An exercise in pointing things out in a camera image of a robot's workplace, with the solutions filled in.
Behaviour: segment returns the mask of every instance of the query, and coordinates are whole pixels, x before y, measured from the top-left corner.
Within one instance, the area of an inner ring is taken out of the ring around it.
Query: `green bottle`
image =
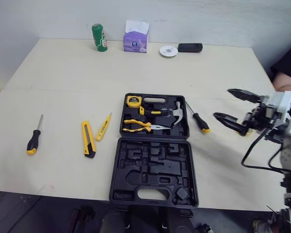
[[[103,32],[103,26],[99,23],[96,23],[92,26],[92,31],[97,50],[100,52],[107,51],[107,40],[105,33]]]

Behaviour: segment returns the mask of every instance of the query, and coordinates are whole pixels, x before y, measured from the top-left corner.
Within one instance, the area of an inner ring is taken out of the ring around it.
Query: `black and yellow screwdriver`
[[[198,113],[194,113],[194,111],[189,106],[189,104],[187,103],[187,101],[185,101],[185,103],[188,106],[188,108],[191,110],[191,112],[193,113],[193,118],[196,120],[197,125],[199,126],[199,128],[201,129],[201,131],[203,133],[209,133],[210,132],[210,129],[209,129],[207,123],[202,118],[200,118],[200,116],[199,116]]]
[[[35,152],[38,149],[39,136],[41,133],[41,131],[39,129],[40,129],[42,118],[43,118],[43,114],[40,117],[37,129],[33,131],[32,138],[30,139],[29,143],[27,144],[27,154],[29,154],[29,155],[35,154]]]

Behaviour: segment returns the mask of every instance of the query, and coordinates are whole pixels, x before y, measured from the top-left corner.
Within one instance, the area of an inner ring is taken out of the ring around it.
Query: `pliers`
[[[131,132],[131,133],[139,132],[139,131],[143,131],[143,130],[151,132],[151,130],[169,130],[169,129],[171,129],[170,127],[165,127],[162,125],[152,125],[150,122],[143,123],[142,121],[138,121],[135,119],[124,120],[124,124],[138,124],[138,125],[143,126],[142,128],[135,129],[135,130],[130,130],[130,129],[126,129],[126,128],[123,129],[123,131]]]

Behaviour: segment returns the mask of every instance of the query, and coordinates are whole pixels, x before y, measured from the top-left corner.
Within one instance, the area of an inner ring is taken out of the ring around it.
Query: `white wall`
[[[150,41],[253,47],[268,69],[291,47],[291,0],[0,0],[0,89],[40,37],[121,40],[125,20],[150,22]]]

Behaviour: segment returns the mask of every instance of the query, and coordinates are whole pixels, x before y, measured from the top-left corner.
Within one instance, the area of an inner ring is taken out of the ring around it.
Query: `black case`
[[[142,116],[139,108],[129,108],[127,96],[142,97],[141,106],[148,110],[160,107],[176,109],[180,102],[183,119],[171,130],[151,130],[129,133],[123,128],[138,129],[137,124],[124,124],[126,119],[171,127],[178,117]],[[165,99],[145,102],[145,98]],[[189,137],[185,99],[183,96],[128,93],[125,95],[120,124],[122,138],[118,140],[109,199],[121,205],[155,205],[176,208],[198,206],[194,163]],[[142,188],[157,189],[166,200],[141,199]]]

